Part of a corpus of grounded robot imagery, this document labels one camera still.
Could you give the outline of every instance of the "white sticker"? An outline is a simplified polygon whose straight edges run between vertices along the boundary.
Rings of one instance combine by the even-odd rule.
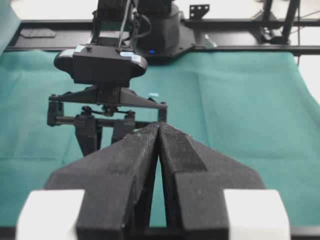
[[[285,206],[276,190],[225,189],[230,240],[290,240]]]
[[[122,51],[120,55],[122,57],[131,57],[131,61],[141,63],[141,56],[135,55],[132,51]]]
[[[67,49],[67,50],[64,50],[60,53],[60,57],[63,57],[63,56],[72,56],[74,54],[75,50],[74,49]]]
[[[122,52],[120,52],[120,55],[122,57],[132,57],[135,54],[132,51],[122,51]]]
[[[135,62],[138,62],[138,63],[141,63],[141,56],[139,56],[139,55],[133,55],[133,56],[131,57],[131,60],[132,60],[132,61],[135,61]]]
[[[83,189],[32,191],[20,213],[16,240],[77,240]]]
[[[76,53],[81,53],[82,49],[84,49],[86,45],[78,45],[76,49],[74,50]]]

